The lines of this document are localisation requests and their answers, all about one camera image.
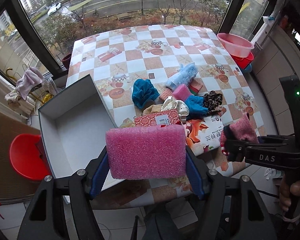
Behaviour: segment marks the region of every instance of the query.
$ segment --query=lamp post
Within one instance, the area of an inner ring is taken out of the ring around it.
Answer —
[[[141,0],[141,15],[144,15],[143,14],[143,0]]]

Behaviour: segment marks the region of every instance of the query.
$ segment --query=pink knitted glove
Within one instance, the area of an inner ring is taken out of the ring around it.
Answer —
[[[258,143],[257,136],[254,129],[251,126],[250,117],[248,113],[245,112],[236,123],[230,124],[230,129],[237,140]],[[220,137],[220,146],[222,149],[222,153],[225,156],[228,156],[229,153],[224,148],[225,141],[226,137],[224,135],[224,132],[222,131]]]

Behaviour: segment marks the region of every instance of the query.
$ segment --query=blue fluffy cloth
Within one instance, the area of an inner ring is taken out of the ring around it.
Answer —
[[[189,108],[190,114],[205,115],[209,109],[203,107],[203,97],[189,96],[184,102]]]
[[[142,109],[146,102],[157,99],[159,95],[149,79],[137,79],[133,84],[132,101],[139,109]]]
[[[185,84],[188,86],[191,79],[197,75],[197,68],[194,62],[183,66],[181,64],[179,72],[168,78],[166,86],[171,90],[175,90],[179,85]]]

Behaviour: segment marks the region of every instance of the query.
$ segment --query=human hand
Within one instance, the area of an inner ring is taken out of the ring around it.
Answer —
[[[300,197],[300,180],[293,183],[291,187],[289,187],[288,184],[286,184],[285,182],[284,175],[280,185],[280,207],[286,212],[288,211],[288,208],[291,205],[291,199],[289,197],[290,193]]]

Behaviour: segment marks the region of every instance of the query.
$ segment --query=pink sponge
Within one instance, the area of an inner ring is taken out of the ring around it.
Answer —
[[[179,85],[176,90],[172,93],[172,96],[181,101],[185,101],[189,96],[191,96],[192,93],[188,89],[188,87],[185,84]]]
[[[181,125],[111,129],[106,132],[106,145],[115,179],[185,175],[185,133]]]

